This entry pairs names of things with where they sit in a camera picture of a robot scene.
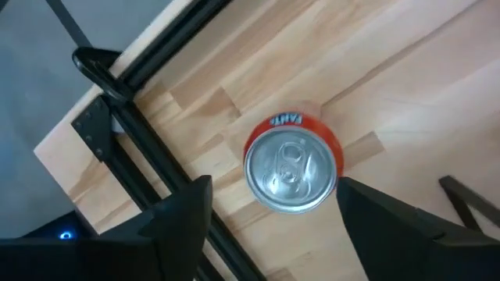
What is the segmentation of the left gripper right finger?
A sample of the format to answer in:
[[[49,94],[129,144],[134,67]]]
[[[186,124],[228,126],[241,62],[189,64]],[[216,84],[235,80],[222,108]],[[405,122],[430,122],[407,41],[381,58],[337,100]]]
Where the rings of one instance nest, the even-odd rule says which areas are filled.
[[[499,210],[452,176],[441,188],[461,218],[455,224],[349,177],[337,202],[355,252],[370,280],[497,280],[499,242],[471,213],[499,223]]]

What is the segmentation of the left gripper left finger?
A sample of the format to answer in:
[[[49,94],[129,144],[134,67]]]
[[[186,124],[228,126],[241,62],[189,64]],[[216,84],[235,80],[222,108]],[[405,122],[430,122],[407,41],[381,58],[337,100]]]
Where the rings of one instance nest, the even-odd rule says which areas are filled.
[[[193,280],[211,224],[213,181],[200,176],[147,210],[138,234],[152,240],[161,280]]]

